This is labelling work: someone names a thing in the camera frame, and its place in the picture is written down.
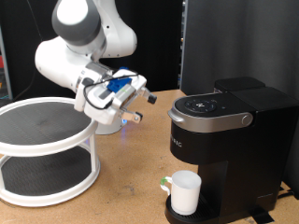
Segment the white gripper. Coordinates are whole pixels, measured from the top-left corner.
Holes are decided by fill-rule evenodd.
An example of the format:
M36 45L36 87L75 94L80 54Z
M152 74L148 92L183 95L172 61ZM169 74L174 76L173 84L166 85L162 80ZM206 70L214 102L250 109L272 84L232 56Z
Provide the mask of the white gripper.
M139 112L125 110L125 106L137 95L135 86L138 75L107 76L98 80L91 77L81 77L78 80L74 108L84 112L99 123L110 125L118 117L139 123L143 115ZM138 94L155 104L157 96L146 87Z

